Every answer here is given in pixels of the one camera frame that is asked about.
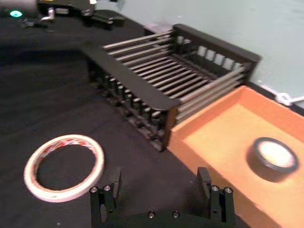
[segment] tape roll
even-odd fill
[[[282,181],[299,166],[296,154],[287,145],[268,137],[254,141],[247,162],[256,175],[271,182]]]
[[[90,149],[95,156],[95,164],[91,173],[80,184],[65,190],[50,190],[37,182],[37,170],[43,159],[55,149],[66,145],[81,145]],[[28,160],[24,169],[24,182],[28,190],[38,199],[46,202],[66,202],[76,199],[96,185],[104,170],[104,152],[93,139],[77,134],[65,135],[40,146]]]

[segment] orange box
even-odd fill
[[[299,168],[279,183],[257,176],[246,154],[259,137],[278,139]],[[253,228],[304,227],[304,118],[242,86],[172,130],[168,149],[196,174],[234,189],[236,213]]]

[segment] black tablecloth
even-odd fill
[[[102,146],[105,185],[115,167],[123,171],[121,216],[161,209],[200,214],[200,194],[193,175],[170,152],[158,153],[87,81],[86,62],[77,50],[91,41],[105,45],[140,37],[143,28],[130,20],[124,28],[85,28],[58,18],[54,33],[21,29],[0,20],[0,226],[10,228],[90,227],[89,194],[65,203],[36,199],[26,188],[23,170],[45,142],[66,134],[92,137]],[[94,163],[78,146],[50,154],[38,171],[51,189],[71,187]]]

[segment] dish rack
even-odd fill
[[[159,151],[171,129],[244,85],[260,56],[188,26],[81,46],[91,82]]]

